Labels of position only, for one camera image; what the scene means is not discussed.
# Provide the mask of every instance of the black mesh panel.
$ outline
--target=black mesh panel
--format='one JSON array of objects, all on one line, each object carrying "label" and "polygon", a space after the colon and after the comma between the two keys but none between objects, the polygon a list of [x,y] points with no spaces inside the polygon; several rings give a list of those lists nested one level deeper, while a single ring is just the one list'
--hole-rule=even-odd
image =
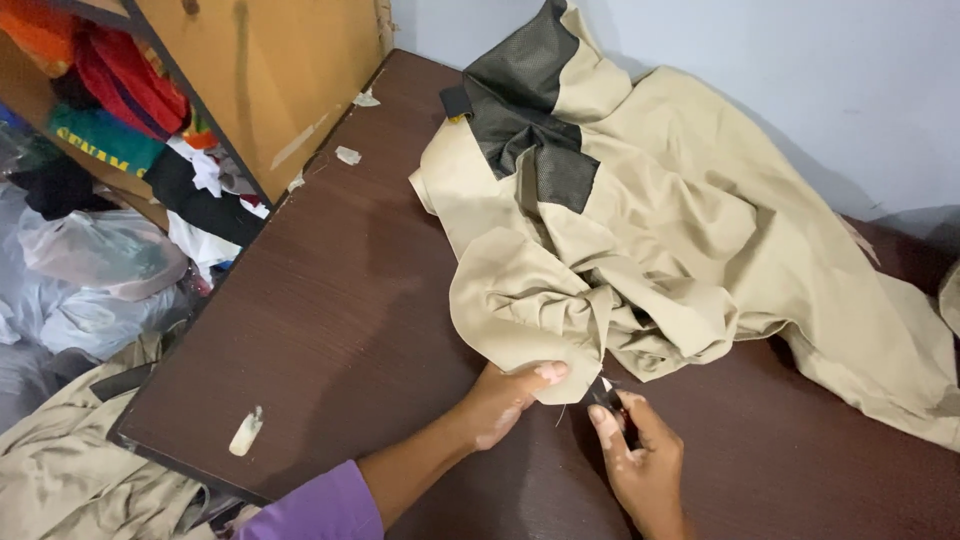
[{"label": "black mesh panel", "polygon": [[580,153],[580,127],[551,115],[560,72],[580,40],[560,23],[565,0],[546,0],[530,22],[464,70],[470,129],[494,176],[516,172],[516,158],[536,152],[538,200],[584,210],[599,162]]}]

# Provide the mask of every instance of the red cloth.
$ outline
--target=red cloth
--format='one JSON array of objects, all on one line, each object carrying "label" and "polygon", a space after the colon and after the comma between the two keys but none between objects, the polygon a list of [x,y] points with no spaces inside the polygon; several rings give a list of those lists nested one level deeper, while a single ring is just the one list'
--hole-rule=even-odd
[{"label": "red cloth", "polygon": [[90,25],[75,46],[80,77],[104,109],[163,142],[183,128],[190,111],[186,97],[156,74],[130,35]]}]

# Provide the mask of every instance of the black cloth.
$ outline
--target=black cloth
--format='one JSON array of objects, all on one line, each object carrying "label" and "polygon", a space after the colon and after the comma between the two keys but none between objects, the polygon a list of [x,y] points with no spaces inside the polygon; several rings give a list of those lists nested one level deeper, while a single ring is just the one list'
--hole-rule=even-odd
[{"label": "black cloth", "polygon": [[247,247],[263,229],[263,220],[240,204],[240,197],[223,193],[214,197],[193,184],[193,163],[166,146],[154,160],[143,181],[154,189],[154,197],[183,221],[197,229]]},{"label": "black cloth", "polygon": [[10,173],[7,179],[27,190],[27,206],[47,221],[66,217],[73,210],[120,209],[93,194],[93,176],[69,156],[47,161],[38,169]]},{"label": "black cloth", "polygon": [[77,66],[71,66],[62,77],[51,79],[50,87],[53,88],[57,99],[69,105],[70,109],[87,110],[102,107],[100,100],[86,89]]}]

